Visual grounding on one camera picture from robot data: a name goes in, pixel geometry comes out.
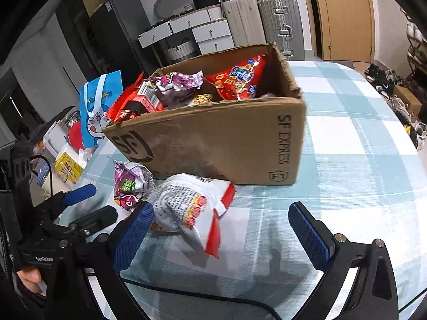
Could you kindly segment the person's left hand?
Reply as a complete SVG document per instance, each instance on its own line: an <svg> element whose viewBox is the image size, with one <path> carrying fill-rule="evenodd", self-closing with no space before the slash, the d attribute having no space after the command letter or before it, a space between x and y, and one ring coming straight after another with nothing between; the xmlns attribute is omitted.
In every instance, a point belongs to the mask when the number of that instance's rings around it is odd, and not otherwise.
<svg viewBox="0 0 427 320"><path fill-rule="evenodd" d="M42 277L40 271L34 266L23 267L17 272L17 276L21 280L22 284L32 293L44 296L45 293L40 287L42 283Z"/></svg>

